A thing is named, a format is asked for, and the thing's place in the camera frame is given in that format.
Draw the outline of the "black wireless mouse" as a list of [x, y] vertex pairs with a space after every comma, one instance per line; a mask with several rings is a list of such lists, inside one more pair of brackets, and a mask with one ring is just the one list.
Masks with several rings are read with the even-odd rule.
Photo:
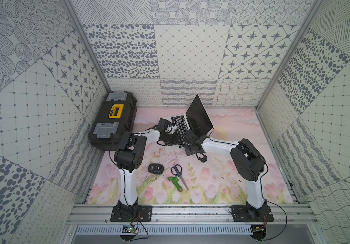
[[158, 163], [151, 163], [147, 170], [151, 174], [161, 175], [164, 172], [164, 166]]

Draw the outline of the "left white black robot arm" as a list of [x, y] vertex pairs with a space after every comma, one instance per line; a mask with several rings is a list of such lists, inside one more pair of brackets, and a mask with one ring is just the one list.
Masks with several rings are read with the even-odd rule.
[[163, 142], [162, 146], [177, 145], [180, 138], [177, 135], [177, 125], [160, 119], [157, 125], [138, 133], [126, 132], [121, 137], [120, 144], [114, 154], [114, 163], [121, 174], [121, 209], [137, 212], [137, 172], [143, 160], [145, 146], [151, 143]]

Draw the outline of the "silver laptop with black keyboard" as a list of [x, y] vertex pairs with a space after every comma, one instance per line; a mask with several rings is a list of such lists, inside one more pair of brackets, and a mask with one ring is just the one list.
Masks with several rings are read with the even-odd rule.
[[192, 155], [192, 151], [187, 146], [187, 143], [183, 138], [184, 133], [187, 130], [191, 130], [196, 136], [201, 137], [203, 135], [207, 135], [213, 128], [211, 119], [198, 95], [195, 96], [186, 113], [166, 117], [164, 119], [177, 126], [175, 134], [180, 138], [180, 142], [177, 142], [175, 145], [165, 146], [165, 151], [167, 153], [184, 149], [187, 156]]

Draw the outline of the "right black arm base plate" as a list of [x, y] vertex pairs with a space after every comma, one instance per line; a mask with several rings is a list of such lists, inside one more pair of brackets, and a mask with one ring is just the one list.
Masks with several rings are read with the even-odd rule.
[[250, 205], [232, 205], [229, 213], [234, 222], [273, 222], [274, 217], [268, 205], [257, 209]]

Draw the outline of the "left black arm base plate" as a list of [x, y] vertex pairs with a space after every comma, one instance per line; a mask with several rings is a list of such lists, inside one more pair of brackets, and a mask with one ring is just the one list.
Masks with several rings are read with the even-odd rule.
[[113, 208], [111, 222], [132, 222], [139, 220], [141, 222], [150, 222], [152, 218], [151, 205], [127, 206], [119, 203]]

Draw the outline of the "black mouse battery cover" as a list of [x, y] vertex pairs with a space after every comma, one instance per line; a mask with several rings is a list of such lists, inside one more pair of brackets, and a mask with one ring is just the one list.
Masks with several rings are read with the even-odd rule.
[[195, 155], [200, 162], [202, 163], [207, 162], [207, 156], [204, 153], [196, 153]]

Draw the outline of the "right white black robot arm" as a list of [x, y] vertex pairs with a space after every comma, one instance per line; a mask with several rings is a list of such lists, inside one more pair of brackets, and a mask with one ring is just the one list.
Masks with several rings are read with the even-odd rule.
[[250, 140], [244, 138], [238, 143], [215, 140], [207, 135], [198, 137], [191, 130], [187, 130], [183, 138], [186, 142], [186, 149], [191, 154], [202, 155], [202, 157], [197, 157], [202, 163], [207, 161], [206, 153], [231, 157], [238, 173], [246, 182], [247, 207], [255, 211], [262, 211], [267, 207], [261, 184], [261, 173], [264, 172], [265, 158]]

